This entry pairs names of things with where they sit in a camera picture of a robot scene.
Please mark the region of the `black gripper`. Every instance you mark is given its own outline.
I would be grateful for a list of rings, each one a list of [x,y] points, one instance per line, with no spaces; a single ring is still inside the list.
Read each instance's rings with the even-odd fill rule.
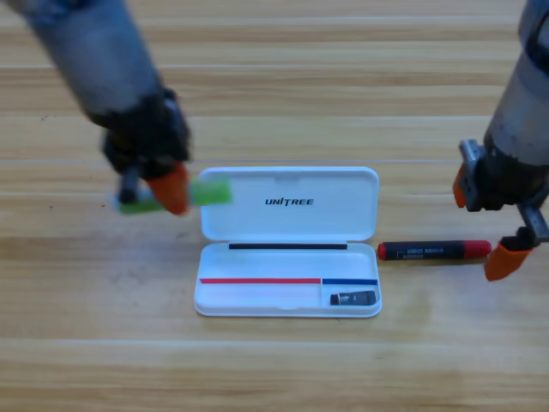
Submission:
[[[121,176],[118,200],[137,202],[142,179],[166,211],[183,215],[190,200],[183,164],[190,158],[190,129],[176,93],[165,88],[127,110],[108,112],[100,126],[105,129],[103,153]]]
[[[460,142],[462,165],[453,183],[455,203],[469,212],[498,211],[515,205],[524,225],[514,236],[502,238],[485,264],[489,282],[517,271],[531,249],[548,241],[548,224],[541,206],[548,197],[548,168],[523,164],[503,154],[493,142]]]

